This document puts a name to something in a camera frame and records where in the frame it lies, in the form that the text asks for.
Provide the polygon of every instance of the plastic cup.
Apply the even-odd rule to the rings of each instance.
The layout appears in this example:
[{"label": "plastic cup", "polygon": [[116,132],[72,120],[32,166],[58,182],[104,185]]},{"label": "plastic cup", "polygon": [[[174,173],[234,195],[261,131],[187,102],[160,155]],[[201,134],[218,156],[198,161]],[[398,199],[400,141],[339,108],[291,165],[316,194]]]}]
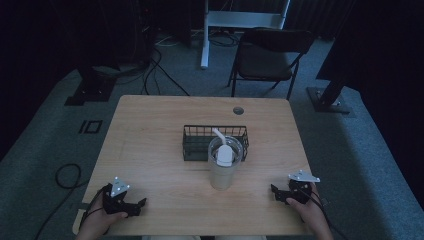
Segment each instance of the plastic cup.
[{"label": "plastic cup", "polygon": [[233,150],[233,161],[231,166],[221,166],[217,163],[216,152],[219,147],[222,146],[222,140],[219,137],[212,139],[208,147],[208,163],[210,167],[209,178],[213,188],[216,190],[228,189],[232,182],[234,172],[240,165],[241,159],[243,158],[243,146],[234,137],[225,136],[225,140],[228,146]]}]

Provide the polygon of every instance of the white straw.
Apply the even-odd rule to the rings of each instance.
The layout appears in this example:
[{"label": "white straw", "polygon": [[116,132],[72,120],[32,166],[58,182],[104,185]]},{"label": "white straw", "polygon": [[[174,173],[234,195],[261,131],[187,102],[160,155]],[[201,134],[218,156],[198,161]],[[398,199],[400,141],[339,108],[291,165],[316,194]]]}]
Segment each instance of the white straw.
[{"label": "white straw", "polygon": [[225,140],[225,136],[217,129],[217,128],[212,128],[212,131],[219,137],[221,138],[222,141],[222,145],[227,145],[227,141]]}]

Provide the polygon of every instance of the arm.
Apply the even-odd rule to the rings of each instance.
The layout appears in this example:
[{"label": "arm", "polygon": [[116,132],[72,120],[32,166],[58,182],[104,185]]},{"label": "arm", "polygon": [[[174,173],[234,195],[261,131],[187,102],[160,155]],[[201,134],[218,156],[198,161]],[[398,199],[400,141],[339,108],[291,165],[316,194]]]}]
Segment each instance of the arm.
[{"label": "arm", "polygon": [[[311,186],[312,192],[318,195],[315,184],[312,183]],[[312,194],[312,198],[319,202],[315,194]],[[333,235],[325,219],[324,213],[314,202],[309,200],[306,204],[301,204],[293,198],[287,198],[287,202],[300,214],[303,221],[311,228],[318,240],[333,240]]]},{"label": "arm", "polygon": [[76,240],[94,240],[101,237],[115,222],[126,218],[125,212],[107,214],[103,209],[103,194],[99,194],[96,202],[90,208],[87,218],[83,222]]}]

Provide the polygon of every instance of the black device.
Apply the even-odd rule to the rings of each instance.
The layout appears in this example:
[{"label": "black device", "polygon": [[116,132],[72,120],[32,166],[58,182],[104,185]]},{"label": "black device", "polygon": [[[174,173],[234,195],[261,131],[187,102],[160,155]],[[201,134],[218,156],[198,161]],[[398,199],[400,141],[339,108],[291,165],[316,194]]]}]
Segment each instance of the black device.
[{"label": "black device", "polygon": [[107,214],[117,212],[126,212],[128,217],[140,216],[141,208],[146,205],[147,198],[139,201],[138,203],[124,202],[127,191],[112,197],[112,184],[103,187],[103,208]]},{"label": "black device", "polygon": [[[123,181],[119,180],[118,177],[115,177],[113,184],[108,183],[106,186],[97,191],[96,195],[94,196],[93,200],[91,200],[87,210],[84,212],[81,218],[80,228],[85,219],[87,219],[90,214],[102,209],[104,209],[107,214],[126,212],[128,214],[127,217],[140,216],[141,208],[146,205],[147,198],[142,199],[138,203],[124,202],[128,188],[129,185],[125,185]],[[91,209],[100,194],[102,194],[103,197],[103,207],[98,209]]]},{"label": "black device", "polygon": [[276,186],[271,184],[271,191],[275,194],[277,201],[284,202],[286,205],[287,198],[293,198],[298,202],[305,204],[309,201],[312,194],[312,186],[310,182],[301,182],[290,179],[289,191],[279,190]]}]

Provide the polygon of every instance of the wire mesh basket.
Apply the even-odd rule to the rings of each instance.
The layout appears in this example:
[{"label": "wire mesh basket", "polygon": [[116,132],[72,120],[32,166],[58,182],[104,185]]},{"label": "wire mesh basket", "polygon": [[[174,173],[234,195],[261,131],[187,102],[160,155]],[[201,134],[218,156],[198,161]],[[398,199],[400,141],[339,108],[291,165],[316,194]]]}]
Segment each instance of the wire mesh basket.
[{"label": "wire mesh basket", "polygon": [[232,136],[243,146],[243,158],[246,159],[249,140],[246,126],[211,126],[211,125],[184,125],[183,156],[184,161],[207,161],[208,146],[216,134],[212,128],[217,128],[222,134]]}]

